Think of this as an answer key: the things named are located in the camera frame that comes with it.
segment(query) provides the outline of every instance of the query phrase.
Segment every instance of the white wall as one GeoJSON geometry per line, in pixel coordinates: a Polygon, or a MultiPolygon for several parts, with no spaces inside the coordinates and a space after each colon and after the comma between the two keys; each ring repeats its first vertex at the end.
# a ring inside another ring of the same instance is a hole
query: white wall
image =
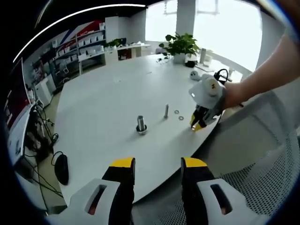
{"type": "Polygon", "coordinates": [[[118,38],[126,38],[127,43],[128,37],[130,36],[130,19],[128,17],[119,17],[119,37],[118,38]]]}
{"type": "Polygon", "coordinates": [[[119,38],[119,17],[112,16],[105,18],[105,29],[107,42],[119,38]]]}
{"type": "Polygon", "coordinates": [[[133,15],[129,21],[130,36],[128,37],[128,43],[145,42],[146,10],[133,15]]]}

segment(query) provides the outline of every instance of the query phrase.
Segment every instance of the shelf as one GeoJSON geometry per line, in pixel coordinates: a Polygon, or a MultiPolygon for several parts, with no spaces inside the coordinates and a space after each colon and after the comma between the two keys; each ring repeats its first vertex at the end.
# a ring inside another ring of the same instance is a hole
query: shelf
{"type": "Polygon", "coordinates": [[[92,44],[95,44],[95,43],[98,43],[98,42],[101,42],[101,41],[105,41],[105,40],[106,40],[106,39],[102,39],[102,40],[99,40],[99,41],[95,41],[95,42],[89,43],[89,44],[87,44],[87,45],[80,46],[80,47],[78,47],[78,48],[89,47],[89,46],[91,46],[92,44]]]}
{"type": "Polygon", "coordinates": [[[71,52],[73,52],[73,51],[76,51],[76,50],[77,50],[76,48],[75,48],[75,49],[72,49],[72,50],[70,50],[69,52],[67,52],[67,53],[65,53],[65,54],[63,54],[63,55],[61,55],[61,56],[55,58],[54,60],[58,60],[59,58],[65,56],[65,55],[68,55],[69,53],[71,53],[71,52]]]}
{"type": "Polygon", "coordinates": [[[95,34],[95,33],[102,32],[102,31],[105,31],[105,29],[104,30],[96,30],[96,31],[92,31],[90,33],[82,34],[80,36],[77,36],[77,38],[82,38],[82,37],[88,36],[90,34],[95,34]]]}
{"type": "Polygon", "coordinates": [[[62,44],[58,45],[58,46],[57,46],[57,47],[55,47],[55,48],[59,48],[59,47],[61,47],[61,46],[65,45],[65,44],[67,44],[67,43],[69,43],[69,42],[72,42],[72,41],[75,41],[75,42],[76,42],[76,38],[74,37],[74,38],[72,38],[72,39],[70,39],[70,40],[66,41],[65,43],[62,43],[62,44]]]}

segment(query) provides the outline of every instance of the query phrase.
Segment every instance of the white cabinet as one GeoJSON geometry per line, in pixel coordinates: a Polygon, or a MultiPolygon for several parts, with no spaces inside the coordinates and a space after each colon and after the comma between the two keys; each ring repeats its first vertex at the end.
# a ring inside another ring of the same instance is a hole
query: white cabinet
{"type": "Polygon", "coordinates": [[[119,59],[118,59],[118,51],[117,50],[105,52],[106,65],[117,63],[118,61],[119,61],[119,59]]]}
{"type": "Polygon", "coordinates": [[[141,46],[141,56],[151,55],[151,46],[141,46]]]}
{"type": "Polygon", "coordinates": [[[141,46],[139,48],[136,48],[136,56],[146,56],[151,55],[151,46],[141,46]]]}
{"type": "Polygon", "coordinates": [[[47,76],[40,83],[35,85],[37,97],[44,104],[44,106],[50,104],[53,97],[53,91],[55,89],[56,87],[51,75],[47,76]]]}

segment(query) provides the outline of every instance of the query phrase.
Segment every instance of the small white object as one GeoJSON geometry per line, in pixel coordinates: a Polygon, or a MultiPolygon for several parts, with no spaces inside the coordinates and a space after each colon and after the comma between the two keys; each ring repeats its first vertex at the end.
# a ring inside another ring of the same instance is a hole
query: small white object
{"type": "Polygon", "coordinates": [[[191,78],[191,80],[194,81],[199,81],[201,80],[201,77],[199,76],[198,72],[193,70],[190,74],[189,74],[189,78],[191,78]]]}
{"type": "Polygon", "coordinates": [[[66,59],[66,64],[68,64],[68,63],[70,63],[71,62],[71,57],[68,57],[67,59],[66,59]]]}
{"type": "Polygon", "coordinates": [[[77,59],[77,55],[72,55],[72,61],[75,61],[77,59]]]}
{"type": "Polygon", "coordinates": [[[58,40],[56,39],[56,40],[52,41],[52,47],[57,48],[57,46],[58,46],[58,40]]]}
{"type": "Polygon", "coordinates": [[[65,54],[65,51],[64,51],[64,50],[60,50],[60,51],[58,52],[58,55],[59,55],[59,56],[62,56],[63,54],[65,54]]]}
{"type": "Polygon", "coordinates": [[[92,37],[92,38],[91,38],[91,42],[92,42],[92,43],[97,42],[97,36],[92,37]]]}
{"type": "Polygon", "coordinates": [[[105,30],[105,22],[99,23],[99,30],[105,30]]]}
{"type": "Polygon", "coordinates": [[[106,65],[114,64],[119,61],[117,51],[107,51],[104,53],[106,65]]]}
{"type": "Polygon", "coordinates": [[[90,43],[91,43],[91,38],[88,38],[88,39],[85,40],[85,44],[86,44],[86,45],[88,45],[88,44],[90,44],[90,43]]]}
{"type": "Polygon", "coordinates": [[[65,53],[68,53],[70,51],[70,46],[65,48],[65,53]]]}
{"type": "Polygon", "coordinates": [[[99,35],[99,36],[98,36],[98,41],[103,40],[103,37],[104,37],[104,35],[99,35]]]}
{"type": "Polygon", "coordinates": [[[95,55],[95,54],[96,54],[96,50],[95,50],[95,49],[89,49],[89,50],[88,50],[88,53],[89,53],[90,55],[95,55]]]}
{"type": "Polygon", "coordinates": [[[81,55],[78,56],[79,61],[85,60],[86,58],[87,58],[86,54],[81,54],[81,55]]]}
{"type": "Polygon", "coordinates": [[[84,45],[84,42],[83,42],[83,41],[78,42],[78,46],[79,46],[79,47],[82,47],[83,45],[84,45]]]}

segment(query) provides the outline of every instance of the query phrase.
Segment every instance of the white table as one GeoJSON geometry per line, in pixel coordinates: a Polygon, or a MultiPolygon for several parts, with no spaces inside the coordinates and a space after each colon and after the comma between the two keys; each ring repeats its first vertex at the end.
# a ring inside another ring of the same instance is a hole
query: white table
{"type": "Polygon", "coordinates": [[[143,56],[143,51],[142,48],[149,48],[151,45],[146,45],[146,44],[135,44],[135,45],[129,45],[129,46],[123,46],[123,47],[117,47],[116,49],[112,49],[112,50],[108,50],[108,51],[104,51],[104,52],[98,52],[96,54],[89,54],[86,55],[85,57],[79,56],[78,57],[78,61],[79,61],[79,73],[80,75],[83,73],[83,67],[82,67],[82,62],[84,60],[88,60],[100,55],[104,55],[104,60],[105,60],[105,64],[113,64],[119,61],[118,59],[118,51],[119,50],[125,50],[125,49],[131,49],[131,55],[132,58],[135,57],[140,57],[143,56]]]}
{"type": "Polygon", "coordinates": [[[118,158],[135,157],[135,202],[166,181],[205,141],[217,121],[193,132],[195,102],[188,90],[193,70],[157,63],[151,55],[120,61],[79,76],[64,85],[57,109],[54,151],[68,157],[69,184],[61,185],[67,205],[71,196],[94,178],[102,178],[118,158]],[[164,119],[169,104],[169,118],[164,119]],[[143,115],[148,132],[140,136],[136,118],[143,115]]]}

